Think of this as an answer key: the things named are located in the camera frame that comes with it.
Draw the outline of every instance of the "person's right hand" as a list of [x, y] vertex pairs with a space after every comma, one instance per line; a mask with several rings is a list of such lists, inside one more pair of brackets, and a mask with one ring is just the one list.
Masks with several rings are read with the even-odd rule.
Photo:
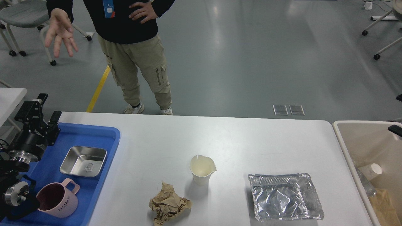
[[50, 13], [50, 25], [45, 38], [45, 47], [49, 47], [54, 38], [53, 54], [59, 57], [62, 41], [66, 46], [68, 55], [73, 56], [73, 48], [78, 52], [77, 44], [73, 36], [74, 29], [71, 25], [67, 13], [59, 8], [55, 8]]

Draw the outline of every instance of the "metal container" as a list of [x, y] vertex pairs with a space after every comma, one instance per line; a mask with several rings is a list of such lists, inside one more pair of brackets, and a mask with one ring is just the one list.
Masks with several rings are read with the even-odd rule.
[[73, 146], [64, 158], [60, 172], [82, 177], [96, 177], [105, 160], [106, 150], [103, 148]]
[[254, 214], [258, 221], [324, 218], [309, 174], [249, 174], [248, 180], [253, 195]]

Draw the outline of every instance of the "khaki cargo pants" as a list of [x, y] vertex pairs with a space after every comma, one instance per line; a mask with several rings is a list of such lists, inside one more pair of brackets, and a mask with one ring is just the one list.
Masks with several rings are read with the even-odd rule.
[[98, 36], [100, 46], [106, 55], [113, 78], [123, 91], [124, 100], [136, 106], [139, 104], [139, 82], [137, 67], [155, 94], [162, 110], [172, 103], [170, 83], [166, 74], [166, 58], [159, 35], [133, 44], [117, 44]]

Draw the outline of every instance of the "yellow floor line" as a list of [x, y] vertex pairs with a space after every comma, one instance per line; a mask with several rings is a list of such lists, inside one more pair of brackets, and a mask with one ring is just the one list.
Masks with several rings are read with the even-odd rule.
[[107, 66], [106, 69], [105, 69], [105, 72], [103, 73], [102, 78], [100, 79], [98, 87], [95, 90], [95, 93], [94, 93], [94, 95], [93, 95], [93, 97], [91, 99], [91, 102], [89, 103], [88, 108], [86, 109], [87, 112], [92, 112], [92, 110], [93, 110], [93, 108], [95, 106], [95, 103], [98, 100], [99, 94], [102, 91], [103, 85], [105, 84], [107, 76], [109, 75], [109, 72], [110, 72], [110, 68], [109, 68], [109, 66]]

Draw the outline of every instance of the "chair seat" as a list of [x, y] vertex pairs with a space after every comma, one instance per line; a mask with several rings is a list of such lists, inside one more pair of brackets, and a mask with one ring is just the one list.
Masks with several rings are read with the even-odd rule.
[[392, 3], [392, 13], [398, 20], [402, 21], [402, 0], [394, 0]]
[[8, 6], [8, 2], [6, 2], [5, 0], [0, 0], [0, 9], [2, 9], [6, 6]]
[[49, 20], [46, 2], [26, 0], [0, 11], [0, 20], [23, 28], [37, 27]]

